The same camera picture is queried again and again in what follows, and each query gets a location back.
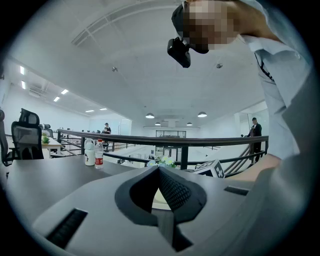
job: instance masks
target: railing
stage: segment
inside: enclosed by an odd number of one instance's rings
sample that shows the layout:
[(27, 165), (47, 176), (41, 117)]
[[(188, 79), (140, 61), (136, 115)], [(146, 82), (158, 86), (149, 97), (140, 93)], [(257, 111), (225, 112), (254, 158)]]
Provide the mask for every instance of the railing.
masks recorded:
[[(176, 162), (177, 165), (180, 165), (181, 170), (187, 169), (188, 165), (197, 165), (203, 164), (206, 161), (190, 161), (188, 162), (188, 152), (189, 147), (218, 147), (218, 146), (233, 146), (233, 145), (252, 145), (254, 143), (265, 142), (265, 150), (259, 153), (253, 153), (253, 147), (247, 147), (246, 150), (241, 154), (240, 157), (229, 158), (229, 159), (220, 159), (221, 163), (231, 163), (242, 160), (251, 159), (253, 162), (253, 157), (258, 155), (267, 154), (269, 147), (269, 136), (257, 136), (257, 137), (239, 137), (239, 138), (170, 138), (170, 137), (140, 137), (140, 136), (124, 136), (124, 135), (112, 135), (112, 134), (103, 134), (103, 133), (91, 133), (91, 132), (80, 132), (80, 131), (71, 131), (71, 130), (58, 130), (57, 140), (59, 143), (65, 141), (61, 134), (73, 135), (81, 138), (81, 146), (74, 144), (77, 148), (81, 149), (81, 154), (85, 154), (85, 140), (93, 139), (98, 140), (102, 139), (104, 141), (113, 142), (112, 147), (114, 149), (114, 143), (123, 143), (128, 147), (128, 144), (133, 145), (152, 145), (152, 146), (175, 146), (181, 148), (181, 162)], [(127, 157), (122, 155), (116, 155), (113, 153), (104, 153), (105, 156), (129, 160), (133, 162), (148, 163), (148, 159), (140, 159), (134, 157)], [(240, 168), (232, 169), (232, 172), (238, 171)]]

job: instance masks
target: water bottle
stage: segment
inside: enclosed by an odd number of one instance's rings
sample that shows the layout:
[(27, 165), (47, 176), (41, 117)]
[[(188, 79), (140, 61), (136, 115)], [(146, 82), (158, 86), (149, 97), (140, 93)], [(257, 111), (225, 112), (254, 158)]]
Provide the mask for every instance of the water bottle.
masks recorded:
[(94, 166), (96, 159), (95, 159), (95, 144), (91, 138), (88, 138), (84, 142), (84, 163), (86, 166)]
[(102, 145), (102, 139), (98, 139), (95, 145), (95, 168), (102, 169), (104, 166), (104, 146)]

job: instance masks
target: man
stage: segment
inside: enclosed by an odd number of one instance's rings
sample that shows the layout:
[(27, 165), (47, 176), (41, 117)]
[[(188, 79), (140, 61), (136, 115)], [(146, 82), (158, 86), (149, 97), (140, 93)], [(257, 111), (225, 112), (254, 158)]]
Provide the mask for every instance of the man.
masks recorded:
[[(252, 118), (252, 123), (253, 126), (249, 132), (249, 134), (247, 135), (247, 137), (256, 137), (256, 136), (262, 136), (261, 132), (262, 132), (262, 127), (261, 125), (258, 123), (257, 119), (254, 117)], [(257, 142), (253, 144), (253, 152), (254, 153), (259, 153), (261, 152), (261, 142)], [(258, 154), (255, 157), (255, 162), (258, 162), (260, 158), (260, 155)]]
[(254, 181), (260, 171), (299, 153), (283, 113), (311, 77), (314, 64), (290, 21), (265, 0), (187, 0), (174, 11), (172, 22), (199, 53), (241, 36), (255, 54), (269, 110), (269, 149), (258, 163), (231, 178)]
[(110, 129), (109, 124), (107, 122), (105, 123), (105, 127), (104, 127), (102, 133), (111, 134), (111, 129)]

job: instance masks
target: black office chair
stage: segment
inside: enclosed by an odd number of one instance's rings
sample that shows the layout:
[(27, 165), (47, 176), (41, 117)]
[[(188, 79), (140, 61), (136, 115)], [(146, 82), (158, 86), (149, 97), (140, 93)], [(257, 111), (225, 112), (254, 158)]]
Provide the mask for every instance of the black office chair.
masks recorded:
[(44, 159), (39, 123), (39, 116), (36, 113), (23, 108), (19, 121), (12, 123), (11, 134), (18, 159)]
[(54, 138), (54, 132), (52, 131), (50, 124), (44, 124), (44, 131), (47, 131), (49, 133), (50, 138)]
[(16, 155), (16, 151), (14, 148), (12, 149), (12, 151), (8, 152), (9, 147), (8, 147), (8, 142), (6, 138), (6, 133), (5, 133), (4, 119), (5, 119), (5, 113), (3, 112), (3, 110), (0, 109), (1, 161), (4, 164), (4, 166), (8, 167), (12, 165), (12, 162), (15, 159), (15, 157), (18, 157), (18, 156)]

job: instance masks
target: black camera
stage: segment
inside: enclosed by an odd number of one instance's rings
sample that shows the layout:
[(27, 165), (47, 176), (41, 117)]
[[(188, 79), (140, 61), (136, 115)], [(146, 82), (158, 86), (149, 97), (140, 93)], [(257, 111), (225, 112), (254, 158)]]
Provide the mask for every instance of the black camera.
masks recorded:
[(189, 46), (185, 45), (179, 37), (170, 39), (168, 43), (167, 52), (184, 68), (189, 68), (191, 65), (191, 58), (189, 53)]

